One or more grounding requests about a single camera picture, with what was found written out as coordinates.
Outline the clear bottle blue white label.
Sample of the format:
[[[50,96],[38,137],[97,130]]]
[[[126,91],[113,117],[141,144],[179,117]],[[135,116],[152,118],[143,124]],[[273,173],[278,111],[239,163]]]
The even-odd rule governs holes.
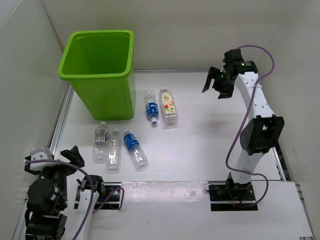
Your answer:
[[[93,143],[93,160],[97,164],[101,164],[106,159],[106,152],[108,148],[109,130],[107,123],[101,121],[99,126],[94,131],[94,143]]]

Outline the blue label water bottle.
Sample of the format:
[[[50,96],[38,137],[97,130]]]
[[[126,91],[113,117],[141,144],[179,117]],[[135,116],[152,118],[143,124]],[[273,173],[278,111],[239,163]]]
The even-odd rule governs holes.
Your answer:
[[[148,158],[137,138],[129,130],[124,131],[123,141],[136,169],[141,170],[146,167],[148,165]]]

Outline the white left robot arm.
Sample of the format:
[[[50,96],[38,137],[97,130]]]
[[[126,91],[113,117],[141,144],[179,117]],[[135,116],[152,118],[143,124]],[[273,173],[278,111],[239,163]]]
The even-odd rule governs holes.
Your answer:
[[[48,147],[32,151],[24,159],[24,170],[38,176],[28,188],[24,214],[27,240],[61,240],[66,231],[68,207],[67,177],[85,166],[77,146],[61,151],[68,161],[55,160]],[[79,184],[79,204],[71,231],[74,240],[85,240],[97,200],[105,195],[103,178],[83,172]]]

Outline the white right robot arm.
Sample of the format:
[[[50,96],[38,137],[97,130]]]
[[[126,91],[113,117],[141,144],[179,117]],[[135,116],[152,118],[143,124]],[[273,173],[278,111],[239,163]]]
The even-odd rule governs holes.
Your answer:
[[[240,47],[225,52],[223,63],[220,69],[209,68],[202,91],[213,88],[219,92],[219,99],[229,99],[237,88],[246,107],[244,119],[231,144],[240,143],[240,156],[234,167],[229,164],[230,152],[225,160],[233,182],[225,186],[224,193],[230,200],[236,200],[243,193],[241,185],[251,182],[259,160],[277,144],[285,122],[270,108],[260,85],[269,72],[260,76],[256,64],[243,59]]]

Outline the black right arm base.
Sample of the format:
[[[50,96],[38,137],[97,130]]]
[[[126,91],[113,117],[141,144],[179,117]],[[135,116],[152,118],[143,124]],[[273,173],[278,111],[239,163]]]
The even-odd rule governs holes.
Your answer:
[[[209,194],[212,212],[258,211],[253,185],[240,184],[240,189],[231,190],[226,182],[208,182],[203,189]]]

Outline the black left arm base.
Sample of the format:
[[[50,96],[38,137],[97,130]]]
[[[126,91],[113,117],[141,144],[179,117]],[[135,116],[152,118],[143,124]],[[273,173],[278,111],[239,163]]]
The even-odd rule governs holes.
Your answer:
[[[105,182],[104,195],[99,197],[94,206],[98,210],[120,210],[124,200],[124,189],[121,182]]]

